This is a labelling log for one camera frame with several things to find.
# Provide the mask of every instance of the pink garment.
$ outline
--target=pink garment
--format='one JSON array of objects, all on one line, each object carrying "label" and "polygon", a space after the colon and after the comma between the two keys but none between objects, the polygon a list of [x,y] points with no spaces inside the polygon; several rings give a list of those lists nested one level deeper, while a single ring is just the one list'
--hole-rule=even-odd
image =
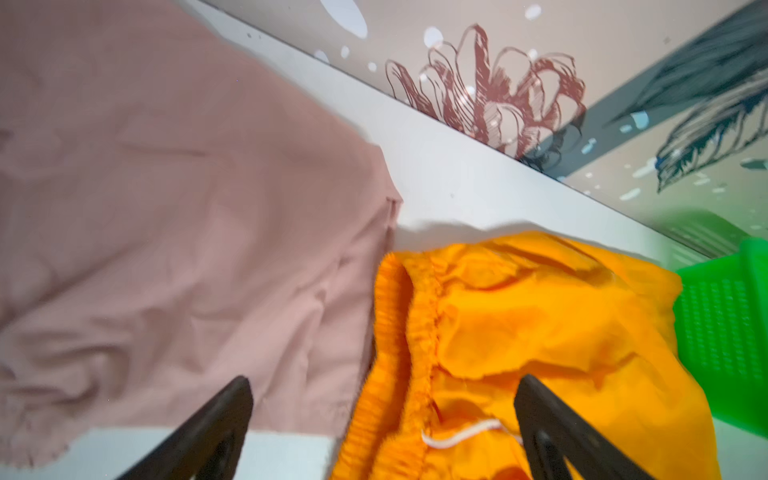
[{"label": "pink garment", "polygon": [[178,426],[340,435],[399,195],[381,151],[160,0],[0,2],[0,461]]}]

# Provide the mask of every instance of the drawstring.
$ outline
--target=drawstring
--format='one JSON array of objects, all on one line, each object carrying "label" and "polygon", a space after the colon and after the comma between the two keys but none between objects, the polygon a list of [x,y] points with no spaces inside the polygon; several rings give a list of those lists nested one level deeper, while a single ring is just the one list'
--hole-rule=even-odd
[{"label": "drawstring", "polygon": [[[477,422],[471,427],[463,429],[452,437],[444,440],[435,440],[434,438],[427,436],[427,434],[422,431],[422,440],[425,444],[427,444],[427,446],[430,446],[433,449],[450,449],[451,447],[464,442],[466,439],[470,439],[480,432],[485,432],[487,430],[503,430],[504,432],[509,433],[509,431],[502,425],[501,420],[488,419]],[[515,440],[517,440],[520,445],[523,444],[523,438],[520,435],[515,435],[514,433],[509,433],[509,435],[515,437]]]}]

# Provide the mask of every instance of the green basket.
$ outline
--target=green basket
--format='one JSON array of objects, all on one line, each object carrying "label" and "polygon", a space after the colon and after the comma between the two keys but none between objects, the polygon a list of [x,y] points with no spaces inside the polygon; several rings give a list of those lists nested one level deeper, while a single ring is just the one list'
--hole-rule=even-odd
[{"label": "green basket", "polygon": [[678,271],[680,361],[718,419],[768,438],[768,241]]}]

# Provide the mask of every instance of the white surface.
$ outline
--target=white surface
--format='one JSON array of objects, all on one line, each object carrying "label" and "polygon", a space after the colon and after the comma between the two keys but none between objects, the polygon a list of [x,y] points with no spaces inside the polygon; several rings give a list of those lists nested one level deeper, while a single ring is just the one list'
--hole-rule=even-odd
[{"label": "white surface", "polygon": [[[381,146],[404,199],[398,248],[423,250],[538,227],[667,267],[682,257],[699,260],[672,240],[321,61],[196,0],[184,2],[223,37],[252,51]],[[724,478],[762,478],[768,472],[767,440],[719,422],[716,427]],[[168,433],[170,429],[96,430],[48,467],[25,471],[0,467],[0,478],[112,479]],[[321,437],[249,433],[237,479],[324,478],[333,446],[333,439]]]}]

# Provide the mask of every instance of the yellow-orange garment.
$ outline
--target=yellow-orange garment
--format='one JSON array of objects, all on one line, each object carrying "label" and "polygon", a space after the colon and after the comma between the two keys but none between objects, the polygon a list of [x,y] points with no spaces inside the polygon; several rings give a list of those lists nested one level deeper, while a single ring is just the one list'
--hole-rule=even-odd
[{"label": "yellow-orange garment", "polygon": [[650,263],[537,232],[389,254],[376,362],[332,479],[530,478],[507,432],[422,440],[483,419],[519,435],[527,373],[655,478],[720,478],[707,400],[677,359],[681,288]]}]

